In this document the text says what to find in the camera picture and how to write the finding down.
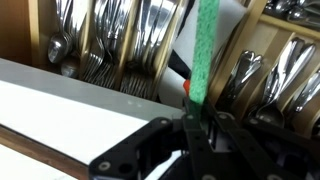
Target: wooden organizer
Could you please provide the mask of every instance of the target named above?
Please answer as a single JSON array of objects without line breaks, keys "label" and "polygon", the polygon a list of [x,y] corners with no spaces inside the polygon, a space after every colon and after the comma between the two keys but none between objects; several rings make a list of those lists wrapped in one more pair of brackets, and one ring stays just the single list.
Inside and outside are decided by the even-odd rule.
[{"label": "wooden organizer", "polygon": [[[231,111],[239,122],[252,107],[260,103],[266,77],[279,60],[287,43],[294,37],[304,39],[308,43],[315,43],[317,50],[299,76],[282,93],[277,103],[281,111],[286,109],[297,90],[303,87],[320,68],[318,60],[320,32],[263,14],[266,2],[267,0],[247,2],[249,3],[248,12],[229,41],[216,75],[209,86],[209,98],[212,104],[216,104],[242,51],[250,50],[256,55],[263,55],[262,67],[246,83],[231,105]],[[295,116],[293,123],[299,134],[305,137],[311,136],[312,127],[320,116],[319,104],[319,97],[315,97],[302,112]]]}]

